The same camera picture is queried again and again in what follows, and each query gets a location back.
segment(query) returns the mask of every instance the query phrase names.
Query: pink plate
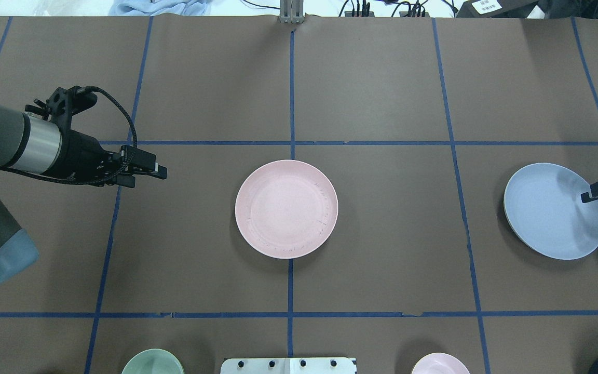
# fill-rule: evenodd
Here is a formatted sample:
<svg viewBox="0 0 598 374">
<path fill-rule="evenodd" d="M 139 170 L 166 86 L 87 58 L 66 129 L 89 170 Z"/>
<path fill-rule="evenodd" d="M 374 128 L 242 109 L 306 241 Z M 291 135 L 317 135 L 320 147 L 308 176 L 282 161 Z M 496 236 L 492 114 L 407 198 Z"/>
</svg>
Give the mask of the pink plate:
<svg viewBox="0 0 598 374">
<path fill-rule="evenodd" d="M 430 353 L 417 362 L 412 374 L 470 374 L 470 371 L 452 355 Z"/>
<path fill-rule="evenodd" d="M 293 159 L 261 166 L 246 178 L 235 203 L 241 235 L 273 258 L 318 249 L 338 216 L 334 186 L 317 168 Z"/>
</svg>

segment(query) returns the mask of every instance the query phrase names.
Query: light blue plate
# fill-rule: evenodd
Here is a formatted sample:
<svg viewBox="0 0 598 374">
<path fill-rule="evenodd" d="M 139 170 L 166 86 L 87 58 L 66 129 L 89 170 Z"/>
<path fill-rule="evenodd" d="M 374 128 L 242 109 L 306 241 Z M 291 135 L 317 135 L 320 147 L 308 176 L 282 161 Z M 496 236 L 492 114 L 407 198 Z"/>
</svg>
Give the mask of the light blue plate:
<svg viewBox="0 0 598 374">
<path fill-rule="evenodd" d="M 121 374 L 183 374 L 183 367 L 172 353 L 152 349 L 135 355 Z"/>
<path fill-rule="evenodd" d="M 518 237 L 550 258 L 575 260 L 598 247 L 598 201 L 583 203 L 589 183 L 555 164 L 521 168 L 505 189 L 505 214 Z"/>
</svg>

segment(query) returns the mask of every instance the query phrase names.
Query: sticker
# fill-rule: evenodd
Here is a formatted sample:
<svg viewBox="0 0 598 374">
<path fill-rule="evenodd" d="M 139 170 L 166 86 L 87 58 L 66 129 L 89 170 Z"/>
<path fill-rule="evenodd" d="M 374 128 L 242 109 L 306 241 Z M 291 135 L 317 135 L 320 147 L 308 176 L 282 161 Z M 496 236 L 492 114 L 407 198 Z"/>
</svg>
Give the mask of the sticker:
<svg viewBox="0 0 598 374">
<path fill-rule="evenodd" d="M 488 12 L 502 9 L 498 0 L 479 0 L 479 2 L 472 3 L 472 6 L 479 14 L 487 14 Z"/>
</svg>

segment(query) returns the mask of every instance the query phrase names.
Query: table surface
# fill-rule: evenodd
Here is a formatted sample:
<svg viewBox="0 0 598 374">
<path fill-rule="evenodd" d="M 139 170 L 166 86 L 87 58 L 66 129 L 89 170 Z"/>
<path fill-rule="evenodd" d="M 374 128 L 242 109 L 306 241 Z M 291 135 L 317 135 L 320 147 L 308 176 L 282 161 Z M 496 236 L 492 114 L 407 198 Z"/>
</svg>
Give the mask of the table surface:
<svg viewBox="0 0 598 374">
<path fill-rule="evenodd" d="M 464 0 L 448 0 L 460 9 Z M 54 16 L 98 16 L 107 15 L 112 0 L 0 0 L 0 15 L 54 15 Z M 208 0 L 206 15 L 277 15 L 273 9 L 260 9 L 247 5 L 241 0 Z M 278 0 L 253 0 L 252 3 L 278 7 Z M 321 17 L 335 17 L 338 15 L 342 0 L 304 0 L 304 12 Z M 376 17 L 389 17 L 395 5 L 385 5 L 384 2 L 372 0 L 371 11 Z M 431 17 L 453 17 L 450 7 L 441 0 L 429 0 L 425 4 Z"/>
<path fill-rule="evenodd" d="M 598 356 L 598 249 L 543 257 L 501 205 L 530 163 L 598 180 L 598 21 L 0 17 L 0 104 L 73 85 L 129 109 L 168 179 L 0 173 L 40 250 L 0 286 L 0 373 L 120 372 L 148 348 L 187 372 L 334 355 L 401 374 L 442 351 L 470 372 L 581 374 Z M 106 100 L 74 129 L 128 142 Z M 339 196 L 330 239 L 290 261 L 233 213 L 287 158 Z"/>
</svg>

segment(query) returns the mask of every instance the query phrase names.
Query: towel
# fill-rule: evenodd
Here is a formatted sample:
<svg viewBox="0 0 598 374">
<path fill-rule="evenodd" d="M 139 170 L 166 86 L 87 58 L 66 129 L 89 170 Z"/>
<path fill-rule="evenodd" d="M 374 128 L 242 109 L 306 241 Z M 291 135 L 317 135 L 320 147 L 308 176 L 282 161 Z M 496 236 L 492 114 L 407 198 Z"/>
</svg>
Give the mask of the towel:
<svg viewBox="0 0 598 374">
<path fill-rule="evenodd" d="M 206 0 L 114 0 L 110 15 L 202 15 Z"/>
</svg>

